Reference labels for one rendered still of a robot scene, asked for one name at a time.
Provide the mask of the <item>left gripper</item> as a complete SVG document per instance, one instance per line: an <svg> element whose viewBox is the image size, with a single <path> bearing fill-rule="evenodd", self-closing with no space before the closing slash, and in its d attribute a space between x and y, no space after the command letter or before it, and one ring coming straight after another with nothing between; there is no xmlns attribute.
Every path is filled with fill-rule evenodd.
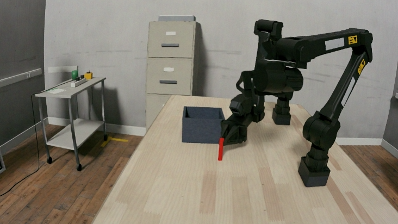
<svg viewBox="0 0 398 224"><path fill-rule="evenodd" d="M244 97L249 98L252 97L252 80L253 78L253 73L254 70L252 71L242 71L239 80L236 83L237 89L244 95ZM244 89L240 87L241 83L244 83ZM282 95L285 94L285 92L281 91L273 91L273 92L260 92L256 88L254 89L254 94L255 96L271 96L271 95Z"/></svg>

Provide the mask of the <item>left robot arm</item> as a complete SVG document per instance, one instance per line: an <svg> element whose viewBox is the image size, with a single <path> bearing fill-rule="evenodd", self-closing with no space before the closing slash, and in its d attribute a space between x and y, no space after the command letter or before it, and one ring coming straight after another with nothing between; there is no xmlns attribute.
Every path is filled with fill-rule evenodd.
<svg viewBox="0 0 398 224"><path fill-rule="evenodd" d="M301 157L301 164L309 177L330 174L328 151L340 128L338 118L362 70L372 62L372 41L372 33L368 30L349 28L262 42L260 52L266 60L258 60L253 73L254 85L260 92L300 91L303 76L299 69L307 69L307 63L320 55L352 48L351 59L329 100L304 123L303 137L312 145L306 157Z"/></svg>

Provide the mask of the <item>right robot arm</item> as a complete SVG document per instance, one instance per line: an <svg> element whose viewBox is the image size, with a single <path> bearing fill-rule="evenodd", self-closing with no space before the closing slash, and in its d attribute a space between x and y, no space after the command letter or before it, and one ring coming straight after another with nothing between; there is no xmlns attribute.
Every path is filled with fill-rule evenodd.
<svg viewBox="0 0 398 224"><path fill-rule="evenodd" d="M257 67L258 60L266 60L260 52L262 42L269 40L278 41L282 38L282 28L283 22L263 19L255 22L253 33L258 35L258 49L254 69ZM227 119L228 121L246 124L248 127L252 122L258 123L264 118L265 96L255 96L255 88L252 80L252 97L245 98L243 94L238 94L231 100L229 108L232 115ZM273 95L278 97L277 104L275 104L275 108L273 108L273 113L277 118L291 118L289 101L292 99L293 93L294 92L285 92L285 94L282 95Z"/></svg>

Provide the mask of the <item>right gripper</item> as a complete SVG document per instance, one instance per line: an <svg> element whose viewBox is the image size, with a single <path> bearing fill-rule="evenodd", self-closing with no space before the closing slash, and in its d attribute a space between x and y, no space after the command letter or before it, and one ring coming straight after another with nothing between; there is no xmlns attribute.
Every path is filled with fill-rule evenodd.
<svg viewBox="0 0 398 224"><path fill-rule="evenodd" d="M237 126L238 125L238 126ZM228 120L220 121L223 146L241 144L247 140L247 125ZM240 136L239 136L240 133Z"/></svg>

